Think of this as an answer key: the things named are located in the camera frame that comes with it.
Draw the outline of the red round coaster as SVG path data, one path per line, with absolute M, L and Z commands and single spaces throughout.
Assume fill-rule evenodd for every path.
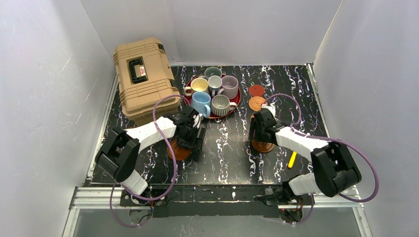
M 262 96 L 265 94 L 265 89 L 262 85 L 255 84 L 248 88 L 248 92 L 252 97 Z

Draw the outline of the brown wooden coaster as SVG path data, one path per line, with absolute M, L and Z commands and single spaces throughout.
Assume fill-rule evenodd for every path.
M 191 154 L 191 148 L 182 147 L 177 144 L 177 140 L 170 141 L 170 147 L 167 147 L 167 155 L 172 159 L 171 150 L 173 150 L 176 161 L 186 160 Z

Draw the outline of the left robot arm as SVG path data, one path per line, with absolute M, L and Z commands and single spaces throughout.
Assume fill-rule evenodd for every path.
M 139 153 L 160 141 L 168 142 L 170 138 L 175 138 L 182 148 L 199 150 L 205 135 L 200 123 L 201 115 L 186 105 L 174 115 L 162 116 L 137 128 L 112 128 L 95 157 L 95 163 L 128 193 L 152 201 L 151 197 L 142 196 L 148 183 L 135 170 Z

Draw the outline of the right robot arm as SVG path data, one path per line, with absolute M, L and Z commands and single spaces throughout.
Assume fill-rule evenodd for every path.
M 313 171 L 283 182 L 280 195 L 292 199 L 323 193 L 334 197 L 362 180 L 348 147 L 343 143 L 316 139 L 275 120 L 268 109 L 250 119 L 249 139 L 288 148 L 307 159 Z

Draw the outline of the dark wooden coaster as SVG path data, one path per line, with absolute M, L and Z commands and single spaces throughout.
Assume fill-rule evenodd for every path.
M 252 140 L 251 146 L 260 153 L 268 153 L 275 147 L 273 143 L 259 142 L 257 140 Z

